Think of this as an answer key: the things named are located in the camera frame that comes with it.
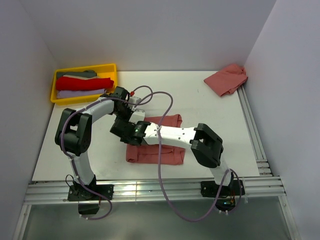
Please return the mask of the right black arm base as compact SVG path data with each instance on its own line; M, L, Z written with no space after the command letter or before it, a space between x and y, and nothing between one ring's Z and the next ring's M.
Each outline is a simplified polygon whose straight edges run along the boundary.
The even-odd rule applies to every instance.
M201 181L201 195L205 198L215 198L219 189L214 181ZM236 197L246 194L243 181L240 180L240 186L237 180L232 180L229 186L222 186L215 207L222 212L230 211L236 207Z

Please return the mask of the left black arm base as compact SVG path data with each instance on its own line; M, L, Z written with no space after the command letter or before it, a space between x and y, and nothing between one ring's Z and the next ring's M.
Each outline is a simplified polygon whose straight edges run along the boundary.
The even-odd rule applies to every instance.
M112 184L96 185L92 191L112 200L114 186ZM102 200L103 198L101 196L84 189L79 184L74 184L69 187L67 201L78 203L79 214L89 217L97 214Z

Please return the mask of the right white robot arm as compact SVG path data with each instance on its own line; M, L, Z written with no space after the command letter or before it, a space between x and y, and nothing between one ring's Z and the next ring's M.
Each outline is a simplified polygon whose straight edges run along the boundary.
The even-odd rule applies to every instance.
M196 127L181 128L143 120L132 123L117 119L110 132L125 144L159 144L191 150L196 161L210 169L220 194L227 195L234 188L233 174L223 158L223 140L204 123L199 123Z

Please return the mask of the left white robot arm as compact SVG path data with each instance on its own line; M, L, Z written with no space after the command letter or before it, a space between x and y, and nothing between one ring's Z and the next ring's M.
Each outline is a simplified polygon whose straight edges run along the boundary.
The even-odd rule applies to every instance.
M74 185L86 200L96 197L98 188L88 157L92 140L92 125L105 115L115 115L110 132L120 139L125 138L133 125L129 123L133 111L129 104L130 93L116 87L113 93L101 95L96 101L79 109L66 108L62 111L55 134L55 144L70 159L74 174Z

